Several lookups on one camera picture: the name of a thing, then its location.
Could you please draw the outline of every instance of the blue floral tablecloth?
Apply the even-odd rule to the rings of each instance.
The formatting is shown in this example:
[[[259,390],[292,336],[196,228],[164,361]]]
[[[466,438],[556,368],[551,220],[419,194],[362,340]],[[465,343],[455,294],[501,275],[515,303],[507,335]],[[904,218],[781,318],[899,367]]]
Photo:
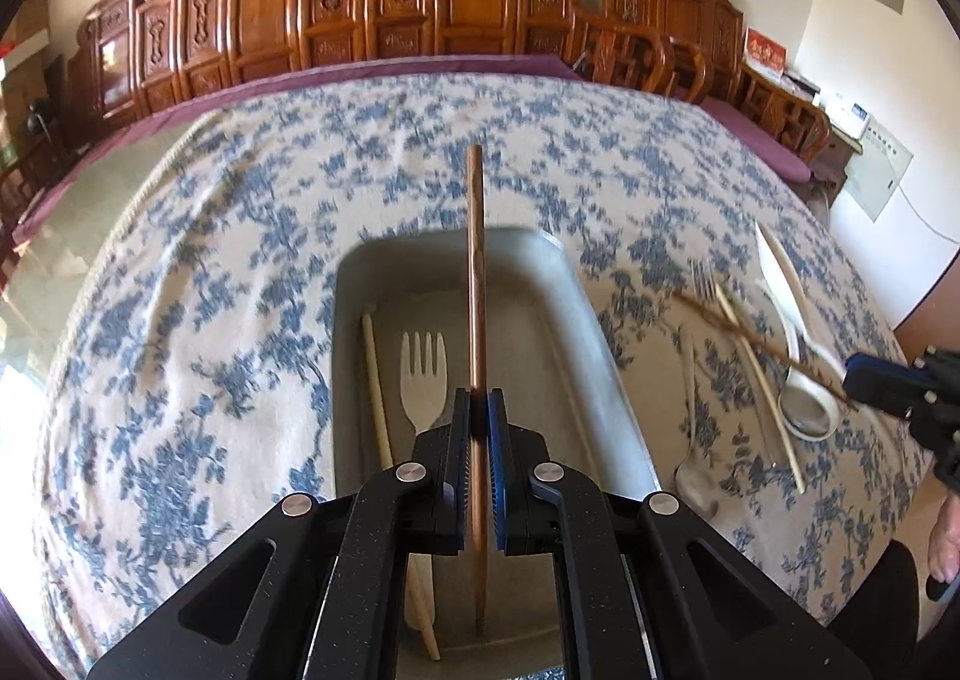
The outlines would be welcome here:
[[[664,298],[688,285],[688,258],[706,258],[750,306],[755,219],[784,244],[839,356],[899,357],[834,241],[696,107],[550,79],[434,75],[215,113],[104,246],[51,374],[37,453],[39,636],[68,677],[284,494],[335,495],[338,261],[361,239],[462,227],[474,142],[488,223],[565,244],[635,408],[651,398],[648,347],[676,329]],[[765,325],[762,311],[755,320]],[[877,435],[849,414],[829,442],[798,444],[800,496],[757,442],[730,345],[717,336],[699,352],[698,442],[724,493],[714,525],[828,621],[880,557],[926,459],[901,429]],[[668,482],[685,453],[683,391],[640,424]]]

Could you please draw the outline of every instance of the cardboard box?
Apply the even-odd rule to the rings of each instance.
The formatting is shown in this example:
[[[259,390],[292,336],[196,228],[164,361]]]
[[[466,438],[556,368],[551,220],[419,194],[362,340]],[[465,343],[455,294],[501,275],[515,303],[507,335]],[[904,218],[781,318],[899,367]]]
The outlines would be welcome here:
[[[27,130],[30,103],[47,97],[43,80],[43,58],[32,55],[0,81],[0,169],[26,155],[39,136]]]
[[[35,33],[50,28],[50,2],[49,0],[26,0],[20,6],[20,10],[10,23],[0,38],[0,46],[12,46],[13,44],[23,44]]]

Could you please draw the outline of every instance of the spoon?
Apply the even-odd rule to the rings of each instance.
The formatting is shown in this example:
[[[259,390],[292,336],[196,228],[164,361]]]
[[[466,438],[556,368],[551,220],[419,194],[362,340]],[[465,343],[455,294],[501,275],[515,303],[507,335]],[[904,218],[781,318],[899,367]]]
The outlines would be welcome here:
[[[677,495],[704,520],[712,520],[720,509],[716,497],[716,483],[703,468],[702,461],[693,458],[697,438],[697,354],[693,337],[685,326],[680,326],[680,359],[683,361],[683,383],[686,387],[686,411],[690,424],[690,445],[686,458],[677,467],[674,482]]]

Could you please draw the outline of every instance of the white chopstick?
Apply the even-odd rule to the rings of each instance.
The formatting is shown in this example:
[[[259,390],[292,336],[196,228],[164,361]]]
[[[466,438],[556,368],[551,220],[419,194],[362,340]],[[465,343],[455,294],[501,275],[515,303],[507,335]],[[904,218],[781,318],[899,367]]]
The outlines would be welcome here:
[[[717,301],[720,303],[720,308],[723,309],[724,316],[728,321],[733,323],[733,325],[742,325],[740,318],[737,317],[736,312],[733,310],[733,304],[730,302],[730,299],[727,298],[727,294],[724,292],[723,287],[721,287],[720,282],[716,282],[715,279],[712,279],[712,282]],[[787,459],[790,461],[790,471],[793,472],[793,479],[797,482],[797,490],[800,491],[801,494],[805,493],[806,480],[803,479],[800,461],[797,460],[797,452],[793,449],[793,441],[790,439],[789,431],[786,428],[786,421],[784,421],[784,416],[781,415],[779,405],[774,398],[774,391],[770,386],[770,380],[767,380],[767,375],[760,366],[760,361],[757,360],[757,354],[754,352],[754,348],[750,346],[750,342],[747,341],[744,336],[737,336],[736,342],[740,346],[740,350],[744,356],[747,357],[747,364],[754,371],[757,382],[760,383],[760,393],[763,394],[763,400],[765,400],[771,415],[774,416],[776,430],[779,431],[781,442],[784,443]]]
[[[373,427],[376,429],[376,447],[380,453],[380,466],[383,469],[394,467],[394,455],[390,451],[390,435],[387,433],[387,415],[383,410],[383,392],[380,389],[380,369],[376,364],[376,343],[373,341],[373,319],[363,316],[363,342],[367,356],[367,382],[370,385],[370,408],[373,412]],[[413,599],[416,622],[419,633],[424,637],[424,646],[433,661],[440,661],[440,648],[437,635],[433,631],[430,612],[427,609],[424,583],[416,570],[416,564],[407,564],[409,589]]]

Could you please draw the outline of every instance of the wooden chopstick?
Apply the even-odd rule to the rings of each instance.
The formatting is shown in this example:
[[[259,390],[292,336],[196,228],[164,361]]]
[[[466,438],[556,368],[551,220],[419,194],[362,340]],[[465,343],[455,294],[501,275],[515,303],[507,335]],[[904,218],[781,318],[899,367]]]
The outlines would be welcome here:
[[[712,282],[717,302],[720,308],[723,309],[723,313],[727,316],[728,322],[740,327],[740,318],[737,316],[730,299],[727,298],[723,287],[720,287],[716,279],[713,279]],[[741,357],[746,357],[747,363],[754,371],[754,376],[757,378],[758,385],[760,385],[760,393],[767,404],[767,410],[769,410],[773,416],[774,423],[776,423],[776,432],[781,436],[781,443],[784,445],[786,458],[790,462],[790,471],[793,473],[794,482],[797,483],[797,491],[803,495],[803,493],[806,492],[806,479],[803,477],[803,469],[800,467],[800,460],[797,458],[797,450],[793,446],[790,432],[786,428],[784,410],[781,410],[779,402],[774,398],[773,387],[771,387],[770,380],[768,380],[767,375],[760,366],[760,361],[757,360],[757,353],[755,353],[754,348],[750,346],[750,342],[747,341],[745,336],[738,335],[736,337],[736,346],[740,349]]]
[[[376,447],[380,453],[380,467],[392,469],[394,455],[390,450],[390,434],[387,433],[387,415],[383,410],[383,392],[380,389],[380,369],[376,363],[376,343],[373,341],[373,319],[368,314],[363,316],[363,342],[367,357],[367,383],[370,388],[370,408],[373,412],[373,427],[376,430]],[[416,612],[416,623],[419,624],[419,633],[424,637],[426,652],[433,661],[440,661],[440,647],[437,645],[437,635],[430,621],[430,612],[427,609],[426,590],[424,581],[419,577],[416,564],[407,564],[407,578],[410,595]]]
[[[470,536],[473,614],[481,634],[487,616],[487,509],[490,503],[487,422],[487,278],[484,260],[483,150],[467,147],[467,295],[470,341]]]
[[[823,377],[821,377],[815,370],[811,369],[808,365],[805,365],[803,363],[800,363],[799,361],[792,359],[792,357],[786,354],[783,349],[776,346],[776,344],[773,344],[772,342],[764,339],[762,336],[756,335],[751,330],[746,329],[742,325],[737,325],[736,323],[732,323],[731,321],[728,321],[726,318],[721,317],[719,314],[717,314],[715,311],[709,308],[709,306],[693,298],[692,296],[686,294],[685,292],[683,292],[683,290],[675,290],[673,292],[673,296],[676,299],[678,299],[681,303],[683,303],[685,306],[689,306],[690,308],[697,311],[699,316],[704,318],[704,321],[708,322],[709,325],[712,325],[712,327],[716,327],[717,329],[723,330],[726,333],[732,333],[733,335],[742,336],[745,340],[747,340],[748,344],[752,345],[753,347],[756,347],[760,351],[763,351],[764,353],[768,354],[768,356],[771,356],[773,359],[778,360],[780,363],[784,364],[784,366],[789,366],[790,368],[796,369],[802,375],[804,375],[807,378],[810,378],[810,380],[813,380],[815,383],[820,385],[820,387],[826,390],[827,393],[829,393],[832,397],[834,397],[834,399],[836,399],[838,402],[843,402],[843,404],[846,405],[847,407],[850,407],[851,410],[856,410],[857,408],[856,404],[852,402],[849,398],[847,398],[847,396],[845,396],[843,393],[838,391],[831,384],[824,381]]]

